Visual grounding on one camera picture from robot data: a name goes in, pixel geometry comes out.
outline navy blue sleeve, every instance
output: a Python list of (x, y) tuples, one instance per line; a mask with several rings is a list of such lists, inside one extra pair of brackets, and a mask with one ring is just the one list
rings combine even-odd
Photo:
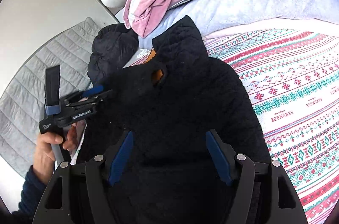
[(19, 210), (13, 212), (12, 215), (21, 223), (32, 223), (45, 188), (46, 185), (36, 177), (33, 172), (33, 166), (31, 166), (26, 174), (22, 187)]

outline gray quilted headboard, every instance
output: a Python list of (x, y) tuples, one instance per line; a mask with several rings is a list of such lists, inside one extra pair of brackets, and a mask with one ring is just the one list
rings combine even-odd
[(21, 176), (33, 163), (44, 113), (45, 69), (61, 65), (60, 95), (90, 86), (87, 66), (100, 28), (91, 18), (39, 48), (19, 69), (0, 99), (0, 155)]

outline silver rivet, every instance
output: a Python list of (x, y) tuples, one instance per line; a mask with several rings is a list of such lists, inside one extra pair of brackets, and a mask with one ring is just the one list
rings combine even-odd
[(61, 164), (60, 164), (60, 167), (61, 168), (65, 168), (65, 167), (67, 167), (68, 166), (68, 162), (62, 162)]
[(275, 166), (275, 167), (280, 167), (281, 164), (278, 160), (273, 160), (272, 165)]
[(102, 159), (104, 159), (104, 156), (102, 156), (101, 154), (94, 157), (94, 160), (97, 161), (97, 162), (100, 162)]
[(240, 160), (240, 161), (244, 161), (246, 159), (246, 156), (244, 154), (238, 154), (237, 155), (237, 159)]

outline red snowflake pattern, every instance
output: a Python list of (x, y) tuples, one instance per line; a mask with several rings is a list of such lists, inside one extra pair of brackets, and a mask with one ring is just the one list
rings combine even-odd
[(289, 84), (282, 84), (282, 89), (289, 90), (290, 85)]
[(256, 99), (258, 101), (261, 101), (262, 97), (264, 97), (264, 94), (257, 92), (255, 97), (254, 97), (254, 99)]
[(301, 85), (301, 80), (294, 79), (294, 84)]
[(270, 90), (268, 91), (269, 94), (276, 95), (278, 92), (278, 89), (271, 87)]

